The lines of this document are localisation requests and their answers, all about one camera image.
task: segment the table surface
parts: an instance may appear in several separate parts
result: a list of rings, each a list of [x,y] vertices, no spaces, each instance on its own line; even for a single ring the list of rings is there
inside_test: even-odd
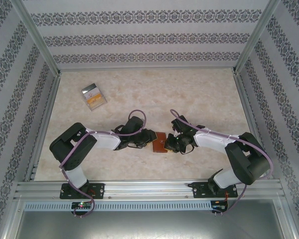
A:
[[[81,90],[92,83],[108,103],[91,112]],[[112,130],[125,124],[134,109],[146,113],[146,128],[166,134],[173,133],[170,109],[194,125],[218,132],[249,131],[229,68],[66,72],[62,74],[35,180],[64,180],[49,145],[72,124],[81,122],[96,131]],[[154,153],[152,144],[143,149],[92,149],[82,162],[89,180],[209,178],[228,166],[228,157],[212,149],[195,148],[187,155]]]

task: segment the wall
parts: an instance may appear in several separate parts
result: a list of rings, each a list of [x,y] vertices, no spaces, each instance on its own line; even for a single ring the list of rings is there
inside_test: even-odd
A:
[[[268,0],[25,0],[60,69],[233,67]]]
[[[0,225],[23,181],[54,76],[8,0],[0,0]]]
[[[299,0],[283,0],[241,78],[299,230]]]

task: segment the beige floor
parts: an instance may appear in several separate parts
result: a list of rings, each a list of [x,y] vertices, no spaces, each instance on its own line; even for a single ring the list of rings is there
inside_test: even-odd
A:
[[[108,103],[90,112],[80,91],[91,83]],[[50,143],[75,122],[95,130],[111,130],[127,122],[130,111],[141,109],[146,128],[172,133],[169,109],[193,124],[228,134],[249,131],[230,69],[121,70],[63,73],[46,134],[36,181],[64,180],[49,151]],[[181,155],[154,153],[146,148],[120,151],[92,149],[82,163],[89,180],[208,178],[229,166],[226,155],[196,148]]]

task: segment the patterned wallpaper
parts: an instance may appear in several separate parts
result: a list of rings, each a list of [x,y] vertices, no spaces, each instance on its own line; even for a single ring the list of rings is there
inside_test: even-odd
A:
[[[268,0],[25,0],[60,69],[233,67]]]
[[[0,226],[24,180],[54,77],[8,0],[0,0]]]
[[[283,0],[240,73],[299,231],[299,0]]]

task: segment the small box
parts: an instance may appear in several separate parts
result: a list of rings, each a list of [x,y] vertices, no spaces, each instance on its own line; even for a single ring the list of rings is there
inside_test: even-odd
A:
[[[85,87],[82,90],[82,94],[85,103],[87,104],[87,106],[90,108],[91,111],[107,103],[102,92],[95,84],[91,84],[88,87]]]

